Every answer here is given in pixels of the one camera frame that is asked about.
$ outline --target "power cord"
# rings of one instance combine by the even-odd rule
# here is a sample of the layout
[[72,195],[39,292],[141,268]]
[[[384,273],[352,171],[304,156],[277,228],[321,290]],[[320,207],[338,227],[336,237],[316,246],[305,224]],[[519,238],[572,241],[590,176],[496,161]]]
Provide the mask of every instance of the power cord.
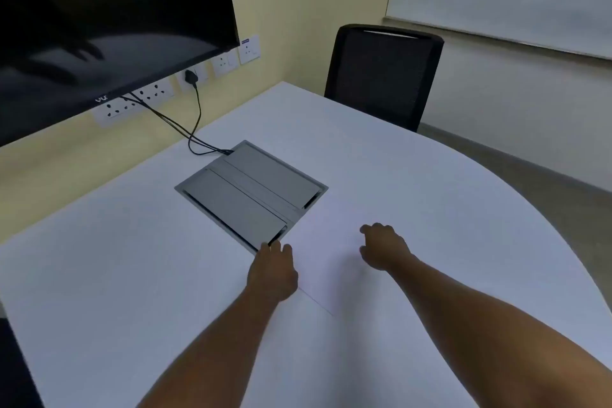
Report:
[[[191,153],[193,153],[194,155],[208,155],[210,153],[215,153],[215,152],[223,153],[224,155],[232,154],[233,150],[219,149],[218,147],[215,147],[215,146],[213,146],[213,145],[211,145],[209,143],[206,143],[206,142],[202,141],[201,139],[195,137],[194,133],[197,130],[198,125],[200,124],[200,120],[202,119],[202,106],[200,104],[200,93],[198,92],[198,88],[196,86],[196,84],[198,82],[198,76],[193,71],[188,69],[185,72],[185,81],[188,84],[191,84],[193,86],[193,88],[195,89],[196,97],[198,99],[198,120],[196,121],[195,126],[193,127],[193,131],[191,131],[191,132],[189,132],[187,129],[185,129],[183,126],[181,126],[179,123],[174,121],[172,118],[167,117],[163,113],[158,112],[157,110],[155,110],[154,108],[149,106],[149,104],[145,103],[140,97],[135,95],[134,92],[130,92],[130,95],[132,97],[134,97],[134,99],[130,99],[129,97],[125,97],[123,95],[121,95],[121,98],[123,100],[128,101],[128,102],[134,102],[134,103],[142,105],[144,108],[146,108],[147,110],[150,110],[155,115],[157,115],[158,118],[160,118],[167,125],[172,127],[177,133],[179,133],[183,137],[187,138],[188,139],[187,146],[188,146],[189,150],[191,151]],[[205,147],[205,148],[209,149],[209,151],[205,151],[205,152],[197,152],[197,151],[195,151],[191,147],[192,142],[194,142],[194,143],[196,143],[198,145],[201,145],[202,147]]]

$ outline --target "television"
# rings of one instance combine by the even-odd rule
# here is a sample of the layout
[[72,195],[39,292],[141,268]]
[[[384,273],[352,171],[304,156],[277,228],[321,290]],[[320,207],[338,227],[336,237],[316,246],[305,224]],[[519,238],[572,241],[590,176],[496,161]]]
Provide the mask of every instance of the television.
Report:
[[0,6],[0,146],[239,45],[232,0]]

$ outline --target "table grommet box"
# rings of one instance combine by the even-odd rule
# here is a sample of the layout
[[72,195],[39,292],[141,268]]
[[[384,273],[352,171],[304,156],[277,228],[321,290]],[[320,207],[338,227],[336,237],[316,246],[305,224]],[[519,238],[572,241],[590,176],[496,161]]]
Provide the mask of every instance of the table grommet box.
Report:
[[327,186],[242,141],[176,186],[250,252],[285,236]]

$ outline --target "plug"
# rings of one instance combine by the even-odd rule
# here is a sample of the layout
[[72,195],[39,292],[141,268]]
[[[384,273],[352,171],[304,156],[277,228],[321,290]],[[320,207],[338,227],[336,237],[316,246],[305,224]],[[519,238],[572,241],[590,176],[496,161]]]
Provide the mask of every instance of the plug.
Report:
[[198,82],[198,75],[195,74],[190,69],[185,70],[185,82],[191,84],[193,87],[196,87],[196,82]]

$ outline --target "power socket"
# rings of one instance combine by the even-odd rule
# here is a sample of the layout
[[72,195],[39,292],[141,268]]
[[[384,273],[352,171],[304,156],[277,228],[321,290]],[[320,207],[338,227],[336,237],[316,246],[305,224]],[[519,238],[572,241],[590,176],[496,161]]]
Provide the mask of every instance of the power socket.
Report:
[[[169,77],[152,82],[133,92],[143,102],[153,108],[174,96],[174,88]],[[133,98],[130,94],[124,95],[125,97]],[[92,109],[91,114],[94,116],[96,123],[103,128],[112,126],[119,121],[129,118],[134,113],[144,110],[142,105],[122,99],[121,97],[109,101],[102,97],[100,100],[102,105]]]
[[206,69],[206,62],[200,62],[189,68],[184,69],[176,73],[176,79],[179,82],[180,90],[184,93],[193,91],[193,86],[185,81],[185,72],[190,69],[198,76],[198,86],[205,84],[208,81],[208,70]]
[[215,70],[215,77],[223,76],[230,71],[234,71],[240,66],[236,49],[232,48],[229,52],[216,56],[211,60],[212,68]]
[[238,55],[240,55],[240,63],[249,63],[251,60],[261,56],[261,48],[259,47],[259,36],[254,36],[244,39],[238,47]]

